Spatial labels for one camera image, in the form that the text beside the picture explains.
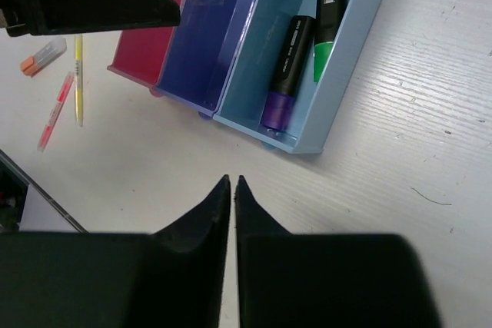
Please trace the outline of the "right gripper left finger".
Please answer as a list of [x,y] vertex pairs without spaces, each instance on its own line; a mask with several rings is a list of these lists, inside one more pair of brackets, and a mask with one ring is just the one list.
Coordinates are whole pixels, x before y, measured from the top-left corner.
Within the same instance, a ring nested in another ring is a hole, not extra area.
[[216,327],[231,184],[153,234],[1,237],[3,327]]

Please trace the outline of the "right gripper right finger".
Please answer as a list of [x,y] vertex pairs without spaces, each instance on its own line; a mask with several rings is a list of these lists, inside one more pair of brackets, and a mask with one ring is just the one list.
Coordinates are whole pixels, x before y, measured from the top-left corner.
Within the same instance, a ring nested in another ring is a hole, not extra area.
[[439,327],[419,257],[396,234],[293,234],[240,178],[234,194],[242,327]]

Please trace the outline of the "orange clear highlighter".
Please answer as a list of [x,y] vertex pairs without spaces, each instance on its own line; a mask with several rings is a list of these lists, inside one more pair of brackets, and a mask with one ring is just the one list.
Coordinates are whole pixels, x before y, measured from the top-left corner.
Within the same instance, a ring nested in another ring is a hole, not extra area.
[[51,64],[55,59],[63,55],[66,50],[67,43],[64,37],[58,36],[53,38],[35,54],[26,58],[20,64],[20,71],[28,77],[33,77]]

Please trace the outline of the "yellow thin pen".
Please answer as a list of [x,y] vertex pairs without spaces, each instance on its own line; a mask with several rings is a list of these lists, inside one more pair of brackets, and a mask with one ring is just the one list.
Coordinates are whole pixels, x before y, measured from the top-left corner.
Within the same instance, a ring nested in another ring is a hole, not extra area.
[[84,121],[83,36],[75,36],[75,119],[79,127]]

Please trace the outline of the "purple black highlighter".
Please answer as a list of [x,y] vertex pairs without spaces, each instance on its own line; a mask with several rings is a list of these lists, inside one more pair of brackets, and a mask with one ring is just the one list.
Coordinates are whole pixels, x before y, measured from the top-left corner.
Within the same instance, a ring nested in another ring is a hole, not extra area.
[[271,79],[261,125],[276,131],[288,127],[304,64],[314,37],[315,19],[307,15],[291,18]]

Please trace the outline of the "green black highlighter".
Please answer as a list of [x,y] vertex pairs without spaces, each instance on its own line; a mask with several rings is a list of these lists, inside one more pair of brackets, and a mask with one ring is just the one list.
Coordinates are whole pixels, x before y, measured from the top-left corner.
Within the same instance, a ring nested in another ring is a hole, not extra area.
[[344,17],[347,0],[317,0],[314,31],[314,82],[321,79]]

